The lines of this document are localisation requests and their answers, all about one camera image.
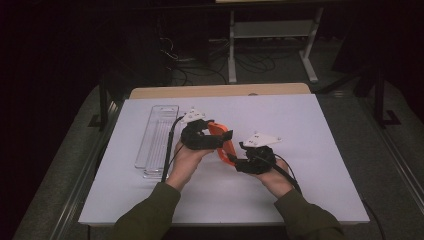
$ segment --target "transparent box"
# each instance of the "transparent box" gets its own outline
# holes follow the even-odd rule
[[[143,169],[144,178],[162,177],[169,132],[178,117],[178,111],[178,105],[157,105],[152,107],[135,162],[136,168]],[[176,124],[174,132],[178,133],[179,131],[180,124]],[[177,141],[178,134],[174,134],[171,151],[173,151]]]

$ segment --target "person's right hand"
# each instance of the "person's right hand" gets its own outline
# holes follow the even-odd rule
[[[281,167],[284,171],[288,172],[288,165],[281,159],[277,159],[277,166]],[[293,185],[274,168],[269,172],[259,175],[253,175],[259,179],[262,184],[276,197],[280,198],[293,189]]]

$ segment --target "table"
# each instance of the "table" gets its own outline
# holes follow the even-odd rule
[[[136,89],[132,99],[124,103],[80,215],[80,223],[112,225],[150,195],[158,180],[144,179],[134,163],[151,107],[158,104],[202,109],[208,119],[215,119],[234,130],[235,143],[247,139],[254,131],[282,137],[282,143],[271,147],[290,163],[308,201],[330,211],[342,224],[369,221],[319,103],[315,95],[309,94],[306,85],[203,86],[169,90],[175,89]],[[214,152],[202,160],[184,188],[173,224],[281,225],[283,220],[273,206],[274,201],[275,197],[259,181],[236,172]]]
[[[169,12],[213,12],[229,11],[229,83],[236,83],[236,68],[234,59],[234,41],[240,38],[263,37],[307,37],[305,47],[299,51],[299,56],[310,82],[315,83],[318,77],[309,60],[309,54],[315,40],[324,8],[339,4],[351,4],[358,0],[210,0],[193,2],[168,2],[146,4],[145,1],[135,1],[131,4],[120,5],[103,0],[100,6],[89,7],[91,11],[106,15],[138,15],[164,14]],[[302,8],[314,8],[315,14],[306,20],[237,22],[234,20],[236,11],[291,9],[301,11]]]

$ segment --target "sleeve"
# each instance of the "sleeve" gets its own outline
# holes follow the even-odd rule
[[[340,223],[331,213],[308,203],[296,190],[279,198],[274,205],[292,239],[347,239]]]
[[[173,187],[158,183],[148,198],[118,219],[109,239],[161,239],[171,226],[180,197]]]

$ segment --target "dark background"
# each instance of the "dark background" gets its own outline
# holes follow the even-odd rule
[[[403,92],[423,120],[422,4],[412,0],[370,2],[373,4],[326,9],[319,35],[347,36],[335,63],[338,71],[349,73],[376,59],[385,78]],[[204,42],[199,39],[227,32],[225,25],[217,28],[222,15],[226,14],[194,14],[187,20],[177,14],[165,20],[168,25],[163,25],[162,31],[181,36],[177,39],[180,48],[193,46],[190,41],[197,38],[197,49],[203,49]],[[193,25],[193,17],[199,19],[197,24]],[[182,23],[169,25],[177,20]],[[116,98],[135,86],[168,84],[163,68],[167,63],[156,54],[160,46],[155,40],[155,24],[149,15],[110,20],[84,11],[82,1],[1,3],[2,239],[13,236],[78,109],[102,76],[111,71],[121,76],[122,81],[108,83]],[[204,28],[207,25],[211,25],[209,32]],[[184,35],[187,28],[199,29],[198,34]],[[141,45],[134,49],[128,42],[135,41],[139,31],[149,34],[137,39]],[[193,54],[207,61],[204,52]],[[160,67],[148,67],[140,56],[150,56],[150,62]]]

